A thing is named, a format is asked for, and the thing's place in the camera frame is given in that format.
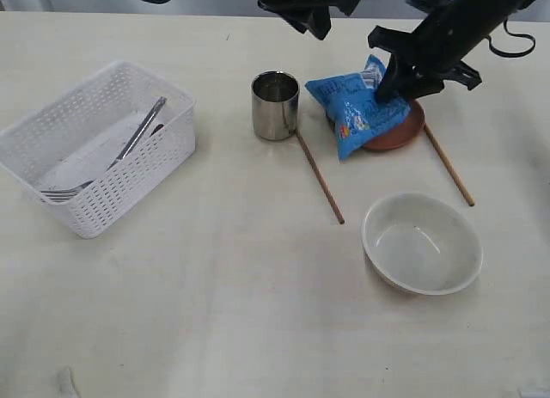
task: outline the table surface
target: table surface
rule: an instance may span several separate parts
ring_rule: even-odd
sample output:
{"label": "table surface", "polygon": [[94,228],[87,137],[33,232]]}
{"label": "table surface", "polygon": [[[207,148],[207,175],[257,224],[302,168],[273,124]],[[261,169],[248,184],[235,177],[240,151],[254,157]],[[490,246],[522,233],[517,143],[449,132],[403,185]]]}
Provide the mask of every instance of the table surface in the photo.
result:
{"label": "table surface", "polygon": [[[255,75],[358,71],[376,24],[416,23],[336,20],[321,42],[279,19],[0,13],[2,128],[115,59],[198,100],[195,154],[94,240],[0,172],[0,395],[56,397],[65,365],[82,398],[511,398],[550,386],[550,24],[511,25],[539,38],[528,58],[477,47],[474,92],[449,83],[421,101],[474,208],[424,135],[339,162],[304,90],[302,134],[340,226],[297,140],[253,134]],[[409,297],[365,263],[365,211],[411,190],[477,229],[485,264],[467,290]]]}

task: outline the chopstick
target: chopstick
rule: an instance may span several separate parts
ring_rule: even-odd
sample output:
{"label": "chopstick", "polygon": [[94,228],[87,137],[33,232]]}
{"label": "chopstick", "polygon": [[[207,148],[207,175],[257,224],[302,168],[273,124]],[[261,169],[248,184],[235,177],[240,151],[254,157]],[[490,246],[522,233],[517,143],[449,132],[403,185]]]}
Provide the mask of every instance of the chopstick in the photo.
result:
{"label": "chopstick", "polygon": [[456,186],[458,187],[458,190],[461,191],[462,196],[464,196],[464,199],[470,206],[474,206],[474,198],[472,198],[472,195],[470,192],[466,189],[466,186],[464,186],[464,183],[462,183],[461,178],[456,173],[455,169],[453,168],[453,165],[451,164],[449,158],[439,145],[439,142],[434,137],[433,133],[430,130],[430,127],[428,127],[427,124],[424,124],[424,131],[426,132],[426,135],[428,136],[428,139],[430,139],[431,144],[433,145],[433,148],[436,150],[437,154],[439,155],[439,158],[443,162],[443,165],[447,169],[447,171],[450,174],[450,177],[453,178],[453,181],[455,182]]}
{"label": "chopstick", "polygon": [[308,159],[309,165],[313,169],[315,176],[317,177],[317,180],[319,181],[319,184],[321,185],[321,188],[323,189],[323,192],[325,193],[325,196],[327,196],[328,203],[333,208],[334,214],[336,215],[336,218],[338,219],[338,222],[340,224],[344,224],[345,220],[342,216],[342,212],[338,208],[338,205],[336,205],[336,200],[334,200],[333,194],[330,193],[330,190],[328,189],[328,185],[325,182],[325,179],[323,178],[323,175],[321,174],[321,171],[317,167],[317,163],[315,163],[315,159],[313,158],[313,155],[309,151],[309,147],[306,144],[305,140],[302,137],[302,134],[298,130],[296,130],[296,137],[298,138],[298,142],[300,142],[300,145],[302,146],[303,153],[306,155],[306,158]]}

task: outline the stainless steel cup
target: stainless steel cup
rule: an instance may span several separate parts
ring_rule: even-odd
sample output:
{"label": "stainless steel cup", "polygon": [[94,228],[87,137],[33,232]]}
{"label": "stainless steel cup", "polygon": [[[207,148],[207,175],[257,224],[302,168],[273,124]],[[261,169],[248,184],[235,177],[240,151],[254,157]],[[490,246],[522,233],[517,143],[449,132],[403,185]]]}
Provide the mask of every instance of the stainless steel cup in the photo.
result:
{"label": "stainless steel cup", "polygon": [[252,82],[254,132],[266,140],[283,140],[294,134],[298,121],[300,85],[290,74],[268,71]]}

